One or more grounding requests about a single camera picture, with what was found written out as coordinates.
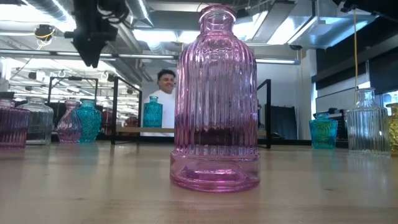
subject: pink glass vase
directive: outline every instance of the pink glass vase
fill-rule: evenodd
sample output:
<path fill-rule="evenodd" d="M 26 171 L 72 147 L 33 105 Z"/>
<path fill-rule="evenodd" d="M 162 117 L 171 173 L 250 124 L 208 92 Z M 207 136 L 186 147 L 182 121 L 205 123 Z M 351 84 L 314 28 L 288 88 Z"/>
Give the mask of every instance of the pink glass vase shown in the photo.
<path fill-rule="evenodd" d="M 77 143 L 81 136 L 81 124 L 76 113 L 79 102 L 74 100 L 65 101 L 67 111 L 62 116 L 57 126 L 60 143 Z"/>
<path fill-rule="evenodd" d="M 29 114 L 11 100 L 0 99 L 0 151 L 25 148 Z"/>
<path fill-rule="evenodd" d="M 205 192 L 247 190 L 260 181 L 256 61 L 232 33 L 231 8 L 206 7 L 199 21 L 178 62 L 170 178 Z"/>

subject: man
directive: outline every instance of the man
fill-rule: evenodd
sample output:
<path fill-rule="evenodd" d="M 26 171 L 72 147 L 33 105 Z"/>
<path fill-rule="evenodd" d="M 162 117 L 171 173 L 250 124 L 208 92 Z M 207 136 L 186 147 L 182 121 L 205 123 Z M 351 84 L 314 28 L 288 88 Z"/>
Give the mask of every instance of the man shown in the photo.
<path fill-rule="evenodd" d="M 175 73 L 171 70 L 162 69 L 157 74 L 157 85 L 159 90 L 150 94 L 144 103 L 149 102 L 150 96 L 157 96 L 157 102 L 163 105 L 162 128 L 174 128 L 174 93 Z M 174 133 L 143 133 L 145 136 L 166 136 L 174 137 Z"/>

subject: dark hair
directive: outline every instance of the dark hair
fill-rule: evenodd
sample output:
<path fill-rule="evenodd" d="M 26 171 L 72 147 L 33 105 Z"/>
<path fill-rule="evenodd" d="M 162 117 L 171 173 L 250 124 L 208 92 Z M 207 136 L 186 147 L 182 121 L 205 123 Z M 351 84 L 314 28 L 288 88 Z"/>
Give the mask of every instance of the dark hair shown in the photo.
<path fill-rule="evenodd" d="M 163 76 L 163 75 L 166 75 L 166 74 L 172 75 L 172 76 L 174 76 L 174 78 L 175 78 L 175 73 L 174 73 L 173 71 L 171 71 L 171 70 L 169 70 L 169 69 L 162 69 L 162 70 L 157 74 L 157 80 L 159 81 L 160 78 L 162 78 L 162 76 Z"/>

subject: white shirt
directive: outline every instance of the white shirt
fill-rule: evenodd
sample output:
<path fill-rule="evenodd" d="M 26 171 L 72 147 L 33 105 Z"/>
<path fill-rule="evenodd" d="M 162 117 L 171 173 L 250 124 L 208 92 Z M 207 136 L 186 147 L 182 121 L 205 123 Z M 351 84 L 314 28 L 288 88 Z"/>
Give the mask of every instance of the white shirt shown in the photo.
<path fill-rule="evenodd" d="M 175 118 L 175 92 L 172 94 L 157 90 L 149 96 L 157 96 L 157 102 L 163 105 L 162 128 L 174 128 Z M 149 102 L 149 96 L 144 100 L 144 103 Z M 143 136 L 162 136 L 174 137 L 174 133 L 142 133 Z"/>

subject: bottle base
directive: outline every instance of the bottle base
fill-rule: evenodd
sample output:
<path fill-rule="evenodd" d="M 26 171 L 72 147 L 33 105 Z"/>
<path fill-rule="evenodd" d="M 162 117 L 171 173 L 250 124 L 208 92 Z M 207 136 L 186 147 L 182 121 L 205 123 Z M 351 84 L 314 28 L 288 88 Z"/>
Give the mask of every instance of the bottle base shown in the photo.
<path fill-rule="evenodd" d="M 172 152 L 170 157 L 171 181 L 185 189 L 202 192 L 249 190 L 260 183 L 259 171 L 259 155 L 209 159 Z"/>

